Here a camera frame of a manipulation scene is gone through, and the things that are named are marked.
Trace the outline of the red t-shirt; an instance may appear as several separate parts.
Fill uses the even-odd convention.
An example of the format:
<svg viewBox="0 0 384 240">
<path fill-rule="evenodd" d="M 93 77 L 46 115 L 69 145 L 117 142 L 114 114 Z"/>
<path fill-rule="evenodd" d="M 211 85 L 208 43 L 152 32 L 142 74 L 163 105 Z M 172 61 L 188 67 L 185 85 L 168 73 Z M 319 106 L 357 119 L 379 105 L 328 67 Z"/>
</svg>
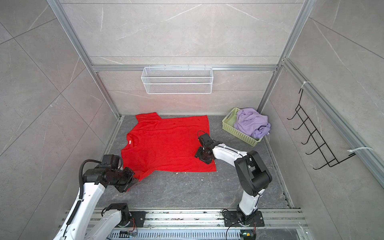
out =
<svg viewBox="0 0 384 240">
<path fill-rule="evenodd" d="M 198 135 L 210 132 L 207 116 L 163 119 L 157 113 L 136 116 L 138 123 L 127 134 L 121 150 L 124 167 L 142 181 L 154 171 L 209 173 L 214 162 L 206 164 L 195 157 L 201 146 Z"/>
</svg>

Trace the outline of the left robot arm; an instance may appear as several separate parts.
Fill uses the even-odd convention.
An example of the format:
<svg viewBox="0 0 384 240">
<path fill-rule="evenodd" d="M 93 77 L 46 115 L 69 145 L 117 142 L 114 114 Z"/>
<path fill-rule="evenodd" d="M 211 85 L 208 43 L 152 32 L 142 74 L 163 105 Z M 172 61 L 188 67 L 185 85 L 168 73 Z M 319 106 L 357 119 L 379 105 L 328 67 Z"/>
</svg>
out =
<svg viewBox="0 0 384 240">
<path fill-rule="evenodd" d="M 106 240 L 115 227 L 135 226 L 127 203 L 110 204 L 102 210 L 102 218 L 86 233 L 99 199 L 108 186 L 124 193 L 138 179 L 117 155 L 104 155 L 101 161 L 85 160 L 79 168 L 79 192 L 55 240 Z"/>
</svg>

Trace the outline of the green plastic basket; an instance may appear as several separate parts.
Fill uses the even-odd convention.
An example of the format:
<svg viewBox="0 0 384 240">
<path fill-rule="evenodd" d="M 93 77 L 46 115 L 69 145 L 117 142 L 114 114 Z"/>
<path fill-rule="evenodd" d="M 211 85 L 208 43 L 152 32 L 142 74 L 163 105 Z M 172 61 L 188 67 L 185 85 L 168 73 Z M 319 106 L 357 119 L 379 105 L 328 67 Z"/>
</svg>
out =
<svg viewBox="0 0 384 240">
<path fill-rule="evenodd" d="M 235 107 L 225 116 L 225 118 L 222 120 L 222 128 L 224 131 L 235 136 L 241 141 L 247 143 L 252 147 L 255 147 L 258 143 L 262 141 L 263 138 L 254 139 L 234 128 L 234 124 L 237 122 L 237 113 L 239 110 L 239 108 Z"/>
</svg>

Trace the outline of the purple t-shirt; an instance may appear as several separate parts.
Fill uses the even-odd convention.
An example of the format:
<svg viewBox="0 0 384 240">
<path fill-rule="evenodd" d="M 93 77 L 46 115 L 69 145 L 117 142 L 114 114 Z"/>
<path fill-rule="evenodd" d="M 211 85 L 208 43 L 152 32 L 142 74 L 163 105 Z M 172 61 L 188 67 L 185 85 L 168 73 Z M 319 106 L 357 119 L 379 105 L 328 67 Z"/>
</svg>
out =
<svg viewBox="0 0 384 240">
<path fill-rule="evenodd" d="M 268 116 L 261 115 L 255 109 L 245 108 L 237 112 L 234 128 L 253 139 L 261 139 L 270 133 L 271 124 Z"/>
</svg>

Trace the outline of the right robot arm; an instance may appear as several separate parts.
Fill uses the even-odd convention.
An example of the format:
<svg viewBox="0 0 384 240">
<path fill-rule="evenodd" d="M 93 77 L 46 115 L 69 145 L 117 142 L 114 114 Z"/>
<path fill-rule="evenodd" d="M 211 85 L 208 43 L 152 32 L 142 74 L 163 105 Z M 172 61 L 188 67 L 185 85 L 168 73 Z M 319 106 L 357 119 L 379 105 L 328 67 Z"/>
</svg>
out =
<svg viewBox="0 0 384 240">
<path fill-rule="evenodd" d="M 195 157 L 206 164 L 221 160 L 235 167 L 243 188 L 242 199 L 237 206 L 237 218 L 239 224 L 249 225 L 257 215 L 261 196 L 273 180 L 259 153 L 239 151 L 221 143 L 199 147 Z"/>
</svg>

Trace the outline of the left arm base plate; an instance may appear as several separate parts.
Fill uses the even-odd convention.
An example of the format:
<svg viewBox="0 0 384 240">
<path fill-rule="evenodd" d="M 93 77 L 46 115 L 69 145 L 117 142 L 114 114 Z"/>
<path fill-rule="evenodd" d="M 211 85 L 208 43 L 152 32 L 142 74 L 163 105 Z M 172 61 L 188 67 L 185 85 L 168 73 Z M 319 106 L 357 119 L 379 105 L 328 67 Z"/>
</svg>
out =
<svg viewBox="0 0 384 240">
<path fill-rule="evenodd" d="M 131 214 L 131 220 L 130 220 L 130 223 L 128 225 L 128 228 L 132 229 L 134 224 L 138 228 L 143 228 L 147 212 L 146 211 L 133 211 L 133 212 L 130 212 L 130 214 Z"/>
</svg>

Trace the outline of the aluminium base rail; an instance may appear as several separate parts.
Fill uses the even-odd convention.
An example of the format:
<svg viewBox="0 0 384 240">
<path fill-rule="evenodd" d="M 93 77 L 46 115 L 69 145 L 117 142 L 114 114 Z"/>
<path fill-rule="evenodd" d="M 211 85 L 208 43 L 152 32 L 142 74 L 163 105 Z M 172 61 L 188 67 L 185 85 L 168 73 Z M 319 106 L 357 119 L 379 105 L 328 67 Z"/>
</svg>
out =
<svg viewBox="0 0 384 240">
<path fill-rule="evenodd" d="M 143 228 L 114 228 L 108 240 L 311 240 L 299 209 L 262 209 L 264 227 L 226 227 L 221 209 L 146 211 Z"/>
</svg>

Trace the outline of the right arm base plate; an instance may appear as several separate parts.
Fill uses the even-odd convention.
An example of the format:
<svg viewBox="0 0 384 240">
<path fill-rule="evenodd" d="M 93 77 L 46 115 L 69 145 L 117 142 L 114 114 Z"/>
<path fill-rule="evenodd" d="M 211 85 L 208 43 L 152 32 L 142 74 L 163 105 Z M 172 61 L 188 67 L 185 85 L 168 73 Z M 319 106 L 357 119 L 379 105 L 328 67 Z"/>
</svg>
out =
<svg viewBox="0 0 384 240">
<path fill-rule="evenodd" d="M 245 216 L 241 211 L 222 210 L 222 216 L 226 227 L 264 227 L 264 217 L 262 212 L 255 211 L 249 216 Z"/>
</svg>

